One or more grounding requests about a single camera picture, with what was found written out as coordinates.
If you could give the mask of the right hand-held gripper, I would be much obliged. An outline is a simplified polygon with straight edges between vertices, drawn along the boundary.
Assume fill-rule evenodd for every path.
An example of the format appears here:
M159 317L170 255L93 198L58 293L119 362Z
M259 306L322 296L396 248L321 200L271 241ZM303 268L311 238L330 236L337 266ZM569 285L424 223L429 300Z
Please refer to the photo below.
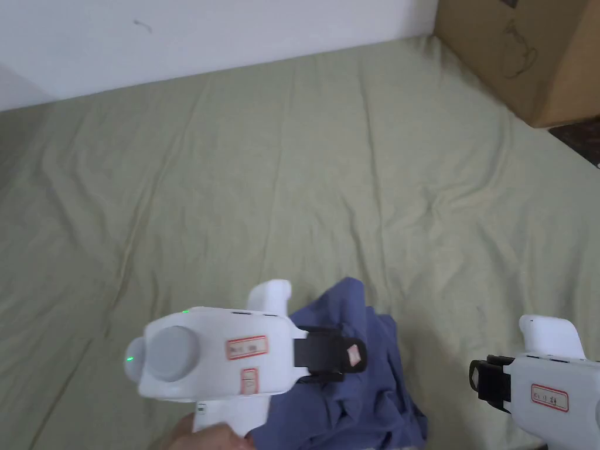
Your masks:
M598 449L599 362L566 319L523 315L519 328L523 353L471 361L471 389L549 449Z

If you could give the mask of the person's left hand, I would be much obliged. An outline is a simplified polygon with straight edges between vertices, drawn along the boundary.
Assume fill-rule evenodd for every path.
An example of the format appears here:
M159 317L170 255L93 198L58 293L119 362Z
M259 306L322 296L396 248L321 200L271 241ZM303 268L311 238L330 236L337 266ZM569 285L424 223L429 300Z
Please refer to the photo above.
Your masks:
M173 428L161 449L255 449L250 437L241 437L225 423L193 432L194 415L183 417Z

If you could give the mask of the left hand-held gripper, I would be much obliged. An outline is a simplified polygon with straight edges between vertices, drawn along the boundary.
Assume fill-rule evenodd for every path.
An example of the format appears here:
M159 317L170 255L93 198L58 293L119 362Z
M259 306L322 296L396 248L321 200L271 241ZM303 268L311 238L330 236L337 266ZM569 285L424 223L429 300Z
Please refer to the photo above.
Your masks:
M270 400L302 382L342 382L367 369L364 341L295 325L291 283L255 286L245 309L194 307L146 325L125 352L125 374L145 398L195 404L192 430L225 423L246 434Z

